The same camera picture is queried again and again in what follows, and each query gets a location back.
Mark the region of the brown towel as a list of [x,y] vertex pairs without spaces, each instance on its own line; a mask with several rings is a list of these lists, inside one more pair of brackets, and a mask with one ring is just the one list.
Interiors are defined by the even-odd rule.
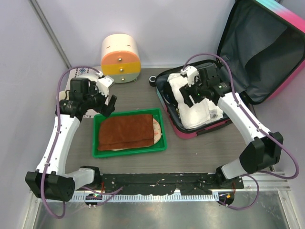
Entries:
[[115,116],[100,125],[98,150],[148,147],[154,144],[153,116]]

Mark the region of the pink and teal children's suitcase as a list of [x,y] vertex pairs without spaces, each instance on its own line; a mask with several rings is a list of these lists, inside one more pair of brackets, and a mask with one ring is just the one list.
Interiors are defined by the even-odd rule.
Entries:
[[[190,139],[232,121],[223,111],[224,117],[218,121],[185,129],[167,82],[170,74],[180,74],[182,68],[193,66],[204,84],[215,84],[216,79],[230,83],[246,105],[254,105],[276,96],[304,65],[304,19],[273,0],[238,0],[229,14],[215,56],[198,62],[190,59],[151,78],[150,84],[156,87],[175,133]],[[163,93],[171,97],[171,104],[166,103]]]

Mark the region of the patterned white placemat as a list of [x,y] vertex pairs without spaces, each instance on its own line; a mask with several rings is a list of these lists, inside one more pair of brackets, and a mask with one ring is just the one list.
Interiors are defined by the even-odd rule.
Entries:
[[[76,69],[77,74],[95,74],[99,79],[105,77],[105,75],[94,68],[79,67]],[[65,107],[70,112],[71,117],[77,117],[81,120],[81,117],[86,112],[92,109],[92,97],[94,95],[101,94],[96,86],[96,82],[92,82],[86,78],[74,78],[70,80],[69,89],[69,101]]]

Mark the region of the yellow ceramic mug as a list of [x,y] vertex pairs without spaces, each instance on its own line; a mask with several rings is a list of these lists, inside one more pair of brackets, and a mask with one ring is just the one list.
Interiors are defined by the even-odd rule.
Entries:
[[69,90],[59,92],[59,101],[61,100],[69,100]]

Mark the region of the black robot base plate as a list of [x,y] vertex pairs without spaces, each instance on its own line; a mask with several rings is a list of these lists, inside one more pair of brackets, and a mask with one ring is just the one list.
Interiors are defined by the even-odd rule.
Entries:
[[243,189],[241,178],[222,181],[216,174],[210,173],[133,173],[102,174],[99,183],[87,185],[97,190],[103,188],[111,193],[119,188],[121,195],[172,195],[175,190],[185,195],[211,194],[213,189]]

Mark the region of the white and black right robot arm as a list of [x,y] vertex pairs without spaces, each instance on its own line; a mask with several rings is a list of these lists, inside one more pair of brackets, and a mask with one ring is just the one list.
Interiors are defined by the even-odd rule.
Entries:
[[261,124],[239,94],[233,92],[230,83],[216,79],[215,84],[204,84],[193,66],[181,69],[181,76],[187,79],[187,84],[179,89],[184,103],[192,107],[204,98],[209,99],[224,111],[246,143],[246,148],[236,160],[217,168],[215,182],[218,187],[227,188],[234,178],[253,174],[279,162],[282,150],[274,141],[283,143],[283,136],[279,132],[272,133]]

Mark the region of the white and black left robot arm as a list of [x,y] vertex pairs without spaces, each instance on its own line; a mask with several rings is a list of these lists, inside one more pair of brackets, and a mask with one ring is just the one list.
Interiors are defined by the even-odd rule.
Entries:
[[115,95],[109,96],[114,80],[109,76],[86,75],[70,80],[70,88],[60,93],[53,132],[44,156],[34,172],[27,172],[25,181],[38,198],[68,202],[74,191],[83,186],[97,190],[102,183],[99,170],[83,166],[67,174],[67,155],[83,116],[94,110],[109,117],[115,110]]

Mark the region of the pastel three-drawer storage box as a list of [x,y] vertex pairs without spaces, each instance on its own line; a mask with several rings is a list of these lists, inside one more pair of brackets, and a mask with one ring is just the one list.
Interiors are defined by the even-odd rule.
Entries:
[[141,60],[135,39],[123,33],[107,36],[102,42],[101,69],[115,83],[137,81]]

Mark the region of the aluminium frame rail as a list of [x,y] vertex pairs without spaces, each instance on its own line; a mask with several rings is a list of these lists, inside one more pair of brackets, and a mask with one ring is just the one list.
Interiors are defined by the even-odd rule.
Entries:
[[[74,191],[80,188],[94,191],[94,189],[87,187],[87,185],[96,185],[99,183],[101,175],[97,167],[80,168],[77,171],[62,176],[52,173],[43,177],[42,173],[36,171],[28,172],[25,181],[38,198],[41,197],[41,192],[44,191],[46,199],[69,201]],[[242,179],[244,188],[256,189],[259,187],[266,190],[273,190],[286,186],[283,179],[278,178],[277,175],[267,174],[265,171],[239,178]],[[111,195],[115,192],[119,193],[121,190],[122,188],[119,188],[114,192],[105,193]]]

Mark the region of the floral mesh pouch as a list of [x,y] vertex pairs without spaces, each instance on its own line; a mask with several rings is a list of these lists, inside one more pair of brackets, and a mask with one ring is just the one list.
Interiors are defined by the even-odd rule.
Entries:
[[110,150],[150,147],[161,139],[161,127],[150,114],[119,117],[115,128]]

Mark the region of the white paper plate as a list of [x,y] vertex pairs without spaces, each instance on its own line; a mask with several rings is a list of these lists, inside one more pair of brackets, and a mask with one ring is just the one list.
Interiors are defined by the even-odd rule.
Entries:
[[69,74],[68,82],[74,78],[86,78],[92,82],[97,82],[99,80],[99,77],[95,74],[77,74],[76,72],[74,72]]

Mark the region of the white towel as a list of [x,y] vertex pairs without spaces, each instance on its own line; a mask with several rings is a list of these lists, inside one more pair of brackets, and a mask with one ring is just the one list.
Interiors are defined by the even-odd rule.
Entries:
[[192,107],[186,105],[179,89],[185,86],[188,81],[187,78],[182,77],[179,73],[170,74],[167,82],[171,87],[173,97],[177,101],[180,120],[185,129],[198,128],[224,117],[223,111],[208,99],[194,103]]

